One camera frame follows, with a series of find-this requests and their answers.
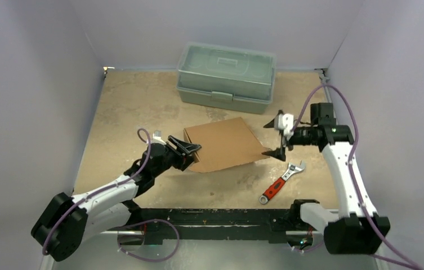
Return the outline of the brown cardboard box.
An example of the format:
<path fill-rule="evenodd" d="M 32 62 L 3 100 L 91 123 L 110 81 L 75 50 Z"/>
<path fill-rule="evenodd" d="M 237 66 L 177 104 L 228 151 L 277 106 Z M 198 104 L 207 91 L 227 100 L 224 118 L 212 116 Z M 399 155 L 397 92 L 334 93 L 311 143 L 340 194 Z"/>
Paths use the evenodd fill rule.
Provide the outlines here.
<path fill-rule="evenodd" d="M 190 170 L 209 173 L 267 159 L 263 147 L 243 118 L 232 118 L 184 129 L 184 140 L 201 145 Z"/>

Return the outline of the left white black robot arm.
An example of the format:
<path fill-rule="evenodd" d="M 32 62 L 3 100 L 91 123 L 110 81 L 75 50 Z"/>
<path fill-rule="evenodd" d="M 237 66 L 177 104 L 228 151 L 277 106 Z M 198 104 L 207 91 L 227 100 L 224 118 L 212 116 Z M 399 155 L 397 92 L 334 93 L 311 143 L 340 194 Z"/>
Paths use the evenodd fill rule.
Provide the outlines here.
<path fill-rule="evenodd" d="M 69 196 L 61 192 L 51 199 L 31 230 L 43 255 L 60 262 L 71 256 L 87 235 L 114 227 L 136 229 L 141 215 L 127 203 L 153 187 L 156 177 L 166 170 L 185 171 L 202 148 L 173 136 L 166 142 L 158 137 L 144 142 L 142 157 L 115 180 L 85 193 Z"/>

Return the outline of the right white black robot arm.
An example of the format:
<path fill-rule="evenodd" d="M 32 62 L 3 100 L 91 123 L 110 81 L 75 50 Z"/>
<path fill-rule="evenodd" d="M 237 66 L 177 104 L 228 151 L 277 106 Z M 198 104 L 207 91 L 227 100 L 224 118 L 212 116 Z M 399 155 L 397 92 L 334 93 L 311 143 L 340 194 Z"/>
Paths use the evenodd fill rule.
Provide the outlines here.
<path fill-rule="evenodd" d="M 310 106 L 309 126 L 294 127 L 292 114 L 279 110 L 265 124 L 280 134 L 280 146 L 264 155 L 281 161 L 294 146 L 316 146 L 323 155 L 339 199 L 338 213 L 323 208 L 312 199 L 296 199 L 285 218 L 297 229 L 310 225 L 323 235 L 330 254 L 374 254 L 390 230 L 388 217 L 381 217 L 365 191 L 353 148 L 356 142 L 347 125 L 338 125 L 332 103 Z"/>

